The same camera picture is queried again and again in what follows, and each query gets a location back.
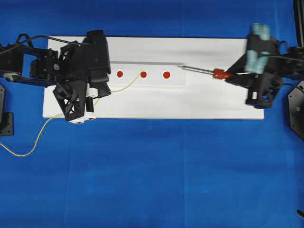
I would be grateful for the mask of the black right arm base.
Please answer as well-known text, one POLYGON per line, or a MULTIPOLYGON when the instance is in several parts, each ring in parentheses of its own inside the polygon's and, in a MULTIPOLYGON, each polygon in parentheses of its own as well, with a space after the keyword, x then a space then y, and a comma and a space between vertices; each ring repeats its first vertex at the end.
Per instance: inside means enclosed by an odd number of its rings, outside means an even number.
POLYGON ((289 125, 290 128, 303 140, 304 139, 304 82, 297 85, 299 89, 294 88, 288 94, 289 105, 289 125))

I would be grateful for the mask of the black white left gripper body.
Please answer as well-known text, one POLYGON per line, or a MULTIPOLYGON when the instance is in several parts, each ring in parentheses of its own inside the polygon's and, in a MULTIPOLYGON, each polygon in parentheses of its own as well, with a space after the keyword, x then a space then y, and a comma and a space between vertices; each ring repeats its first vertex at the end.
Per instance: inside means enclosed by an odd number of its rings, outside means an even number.
POLYGON ((66 121, 80 122, 85 115, 88 69, 85 45, 68 44, 60 53, 51 49, 33 49, 36 59, 30 63, 30 80, 35 86, 55 86, 53 94, 66 121))

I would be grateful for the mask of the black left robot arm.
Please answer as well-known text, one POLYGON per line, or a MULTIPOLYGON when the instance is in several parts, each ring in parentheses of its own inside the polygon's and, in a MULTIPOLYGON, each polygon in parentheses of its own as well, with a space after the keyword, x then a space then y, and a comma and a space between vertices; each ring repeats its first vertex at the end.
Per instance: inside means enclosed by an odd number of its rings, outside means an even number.
POLYGON ((86 112, 94 111, 89 88, 97 90, 97 98, 112 93, 107 85, 111 67, 103 31, 89 31, 81 43, 67 41, 59 52, 35 48, 34 39, 23 33, 15 44, 0 48, 0 76, 15 83, 55 86, 53 94, 65 120, 81 122, 86 112))

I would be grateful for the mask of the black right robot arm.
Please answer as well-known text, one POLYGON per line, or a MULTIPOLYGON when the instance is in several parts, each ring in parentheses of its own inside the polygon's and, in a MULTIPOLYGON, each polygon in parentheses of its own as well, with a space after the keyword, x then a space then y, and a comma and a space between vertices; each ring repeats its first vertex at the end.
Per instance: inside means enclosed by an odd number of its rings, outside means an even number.
POLYGON ((256 109, 270 108, 283 85, 283 78, 304 79, 304 49, 291 47, 280 53, 282 43, 248 41, 245 54, 227 72, 225 82, 247 89, 246 105, 256 109))

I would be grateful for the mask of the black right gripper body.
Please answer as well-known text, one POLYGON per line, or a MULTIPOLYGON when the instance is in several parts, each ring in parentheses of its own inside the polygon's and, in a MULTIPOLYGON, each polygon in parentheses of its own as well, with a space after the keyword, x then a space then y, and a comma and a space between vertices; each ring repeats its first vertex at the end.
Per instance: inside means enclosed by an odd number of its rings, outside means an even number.
POLYGON ((264 72, 254 78, 247 92, 246 105, 256 109, 271 108, 274 99, 283 85, 282 77, 264 72))

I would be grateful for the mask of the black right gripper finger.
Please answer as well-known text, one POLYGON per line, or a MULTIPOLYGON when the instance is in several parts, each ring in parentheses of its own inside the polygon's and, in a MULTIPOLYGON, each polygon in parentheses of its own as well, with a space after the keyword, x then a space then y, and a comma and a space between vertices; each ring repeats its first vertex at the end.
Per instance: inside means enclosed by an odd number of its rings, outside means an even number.
POLYGON ((226 72, 231 76, 225 79, 225 82, 233 85, 253 85, 255 83, 255 74, 245 72, 245 65, 247 63, 247 55, 243 54, 226 72))

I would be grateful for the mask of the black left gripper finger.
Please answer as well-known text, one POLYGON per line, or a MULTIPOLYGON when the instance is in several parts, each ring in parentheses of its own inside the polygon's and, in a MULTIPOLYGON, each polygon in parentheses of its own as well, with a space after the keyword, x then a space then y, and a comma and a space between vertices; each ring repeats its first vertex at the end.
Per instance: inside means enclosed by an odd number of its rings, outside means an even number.
POLYGON ((92 97, 86 97, 85 105, 87 112, 94 112, 94 102, 92 97))
POLYGON ((112 94, 106 81, 96 81, 94 82, 94 88, 97 89, 97 98, 106 97, 112 94))

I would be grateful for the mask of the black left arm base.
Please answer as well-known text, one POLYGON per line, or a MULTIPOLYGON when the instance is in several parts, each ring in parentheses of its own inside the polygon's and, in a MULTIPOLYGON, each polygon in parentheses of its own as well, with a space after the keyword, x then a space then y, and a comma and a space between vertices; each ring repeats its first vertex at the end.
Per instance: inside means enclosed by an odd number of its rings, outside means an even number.
POLYGON ((14 115, 4 111, 5 89, 0 86, 0 136, 14 135, 14 115))

